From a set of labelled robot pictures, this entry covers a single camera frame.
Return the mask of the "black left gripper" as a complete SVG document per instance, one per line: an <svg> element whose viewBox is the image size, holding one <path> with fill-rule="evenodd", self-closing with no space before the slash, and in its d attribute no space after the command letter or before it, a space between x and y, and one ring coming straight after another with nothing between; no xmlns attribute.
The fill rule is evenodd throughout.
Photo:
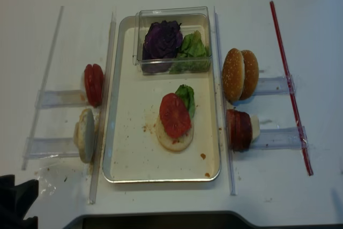
<svg viewBox="0 0 343 229"><path fill-rule="evenodd" d="M39 194L39 181L15 184L14 175L1 176L1 228L38 228L38 217L25 218Z"/></svg>

